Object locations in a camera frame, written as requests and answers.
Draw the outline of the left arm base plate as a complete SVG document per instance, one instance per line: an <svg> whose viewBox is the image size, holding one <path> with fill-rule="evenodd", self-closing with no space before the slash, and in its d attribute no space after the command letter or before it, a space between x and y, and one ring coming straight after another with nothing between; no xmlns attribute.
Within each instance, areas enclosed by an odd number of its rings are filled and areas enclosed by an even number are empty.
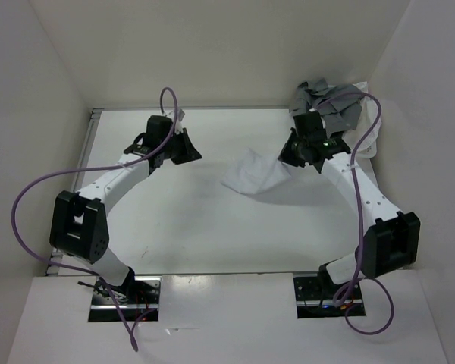
<svg viewBox="0 0 455 364"><path fill-rule="evenodd" d="M117 298L127 322L157 322L162 279L159 276L137 276L136 284L140 292L135 298ZM121 318L106 289L99 283L94 285L79 282L93 289L89 307L88 322L120 322Z"/></svg>

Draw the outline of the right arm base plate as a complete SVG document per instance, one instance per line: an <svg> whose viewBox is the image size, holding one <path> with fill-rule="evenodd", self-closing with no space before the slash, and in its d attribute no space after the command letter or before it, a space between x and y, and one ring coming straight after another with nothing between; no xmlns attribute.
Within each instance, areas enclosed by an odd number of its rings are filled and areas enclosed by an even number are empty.
<svg viewBox="0 0 455 364"><path fill-rule="evenodd" d="M324 278L320 278L316 271L295 274L293 286L298 319L344 317L346 311L349 311L348 316L366 315L359 285L356 285L350 297L339 307L333 303L339 286L329 284Z"/></svg>

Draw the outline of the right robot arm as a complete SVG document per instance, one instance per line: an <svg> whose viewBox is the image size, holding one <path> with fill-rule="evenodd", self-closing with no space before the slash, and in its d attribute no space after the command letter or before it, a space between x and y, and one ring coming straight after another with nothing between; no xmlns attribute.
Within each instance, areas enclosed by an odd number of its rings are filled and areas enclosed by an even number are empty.
<svg viewBox="0 0 455 364"><path fill-rule="evenodd" d="M321 266L319 293L333 298L354 277L377 278L412 265L421 227L417 215L403 212L383 195L353 159L341 133L326 134L318 112L297 115L293 121L279 160L294 167L314 167L337 188L358 218L355 252Z"/></svg>

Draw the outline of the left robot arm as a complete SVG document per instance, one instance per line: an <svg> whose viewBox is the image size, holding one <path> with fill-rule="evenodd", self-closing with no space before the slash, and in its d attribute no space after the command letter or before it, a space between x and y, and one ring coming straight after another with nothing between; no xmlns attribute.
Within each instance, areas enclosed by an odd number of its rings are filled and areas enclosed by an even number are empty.
<svg viewBox="0 0 455 364"><path fill-rule="evenodd" d="M107 217L113 207L164 161L175 165L202 158L181 125L180 116L154 115L113 168L76 192L63 191L55 200L50 244L99 275L94 288L127 303L145 293L134 270L109 248Z"/></svg>

